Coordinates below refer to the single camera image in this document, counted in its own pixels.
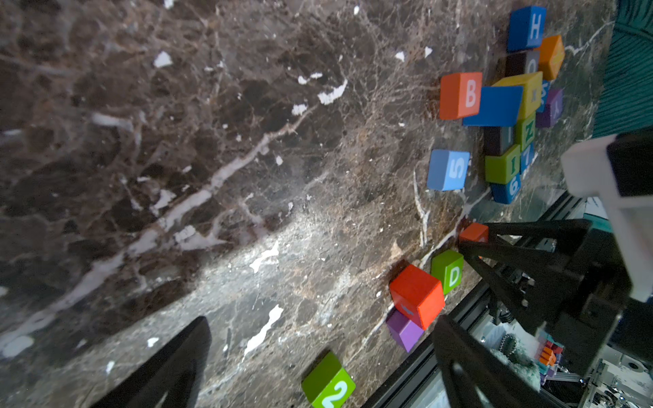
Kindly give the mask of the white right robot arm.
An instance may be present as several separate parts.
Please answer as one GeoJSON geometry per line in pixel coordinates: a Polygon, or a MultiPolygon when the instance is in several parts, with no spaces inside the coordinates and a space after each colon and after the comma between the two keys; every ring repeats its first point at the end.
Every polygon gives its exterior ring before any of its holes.
{"type": "Polygon", "coordinates": [[[609,231],[585,219],[493,223],[462,241],[466,262],[530,334],[545,331],[566,367],[587,373],[607,343],[652,360],[652,132],[575,144],[561,158],[567,189],[600,199],[609,231]]]}

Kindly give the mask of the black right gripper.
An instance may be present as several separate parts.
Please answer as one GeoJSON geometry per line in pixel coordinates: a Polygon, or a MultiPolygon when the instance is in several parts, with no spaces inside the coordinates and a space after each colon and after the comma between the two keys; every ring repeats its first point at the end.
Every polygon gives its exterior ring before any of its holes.
{"type": "Polygon", "coordinates": [[[652,362],[652,305],[632,299],[634,288],[614,236],[583,219],[489,224],[491,236],[521,236],[554,251],[464,241],[466,262],[528,332],[544,329],[564,348],[565,367],[586,374],[608,344],[652,362]],[[521,289],[505,268],[531,280],[521,289]]]}

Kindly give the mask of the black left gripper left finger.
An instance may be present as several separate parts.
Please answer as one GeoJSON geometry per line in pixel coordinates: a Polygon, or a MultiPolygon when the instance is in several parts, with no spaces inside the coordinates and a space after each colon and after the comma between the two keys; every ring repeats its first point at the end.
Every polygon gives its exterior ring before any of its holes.
{"type": "Polygon", "coordinates": [[[208,320],[199,316],[94,406],[195,406],[211,343],[208,320]]]}

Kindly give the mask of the orange R block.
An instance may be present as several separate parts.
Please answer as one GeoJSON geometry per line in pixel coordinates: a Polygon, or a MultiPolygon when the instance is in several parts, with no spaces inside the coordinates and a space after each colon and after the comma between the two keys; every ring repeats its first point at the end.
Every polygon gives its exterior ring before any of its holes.
{"type": "Polygon", "coordinates": [[[489,227],[484,224],[472,223],[463,229],[458,235],[458,240],[488,243],[489,227]]]}

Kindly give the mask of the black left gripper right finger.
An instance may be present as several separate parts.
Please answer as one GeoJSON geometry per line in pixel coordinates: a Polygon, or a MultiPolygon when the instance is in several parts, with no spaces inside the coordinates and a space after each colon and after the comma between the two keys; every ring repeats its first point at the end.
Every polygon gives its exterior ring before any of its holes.
{"type": "Polygon", "coordinates": [[[437,319],[432,342],[451,407],[481,407],[481,395],[494,407],[557,406],[446,314],[437,319]]]}

